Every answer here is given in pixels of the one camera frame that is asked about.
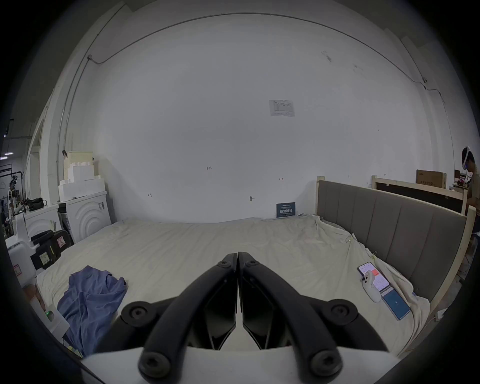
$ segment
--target man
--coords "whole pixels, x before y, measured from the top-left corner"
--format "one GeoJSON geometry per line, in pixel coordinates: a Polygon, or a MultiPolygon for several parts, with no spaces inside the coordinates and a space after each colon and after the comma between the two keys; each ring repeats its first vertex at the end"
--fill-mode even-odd
{"type": "Polygon", "coordinates": [[[477,210],[477,217],[472,230],[473,233],[476,233],[480,231],[480,175],[473,154],[468,146],[463,148],[462,151],[462,167],[466,171],[472,172],[470,185],[468,186],[467,208],[471,205],[477,210]]]}

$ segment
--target blue sign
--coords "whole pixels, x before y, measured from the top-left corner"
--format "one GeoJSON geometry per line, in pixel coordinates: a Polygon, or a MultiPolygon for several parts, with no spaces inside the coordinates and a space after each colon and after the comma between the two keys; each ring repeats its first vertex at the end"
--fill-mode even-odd
{"type": "Polygon", "coordinates": [[[276,205],[276,216],[294,216],[295,215],[295,203],[281,203],[276,205]]]}

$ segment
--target washing machine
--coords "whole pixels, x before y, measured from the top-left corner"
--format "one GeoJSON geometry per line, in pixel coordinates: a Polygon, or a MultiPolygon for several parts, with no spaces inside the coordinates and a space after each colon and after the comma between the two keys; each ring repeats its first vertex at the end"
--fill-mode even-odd
{"type": "Polygon", "coordinates": [[[63,228],[74,243],[111,224],[106,191],[61,202],[59,206],[63,228]]]}
{"type": "Polygon", "coordinates": [[[22,220],[23,216],[29,238],[48,230],[55,232],[61,229],[58,208],[58,204],[47,205],[36,211],[17,215],[15,221],[22,220]]]}

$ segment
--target gray headboard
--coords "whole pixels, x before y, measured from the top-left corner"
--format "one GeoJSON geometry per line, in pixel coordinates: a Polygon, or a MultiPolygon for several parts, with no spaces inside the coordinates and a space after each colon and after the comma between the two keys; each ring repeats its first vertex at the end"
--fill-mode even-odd
{"type": "Polygon", "coordinates": [[[463,259],[475,210],[467,217],[394,193],[325,180],[317,184],[317,215],[355,233],[436,306],[463,259]]]}

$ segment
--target smartphone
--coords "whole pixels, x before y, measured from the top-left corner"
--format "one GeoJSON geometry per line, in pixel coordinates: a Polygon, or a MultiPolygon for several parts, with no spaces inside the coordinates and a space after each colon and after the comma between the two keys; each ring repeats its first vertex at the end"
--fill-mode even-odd
{"type": "Polygon", "coordinates": [[[368,271],[372,271],[372,274],[375,276],[373,285],[376,286],[379,292],[382,292],[383,289],[387,288],[390,285],[388,280],[377,270],[377,268],[375,268],[375,266],[372,263],[365,263],[359,266],[357,269],[362,275],[362,277],[368,271]]]}
{"type": "Polygon", "coordinates": [[[386,305],[397,320],[402,320],[408,312],[410,312],[410,307],[398,294],[398,292],[393,287],[388,287],[382,293],[382,299],[385,301],[386,305]]]}

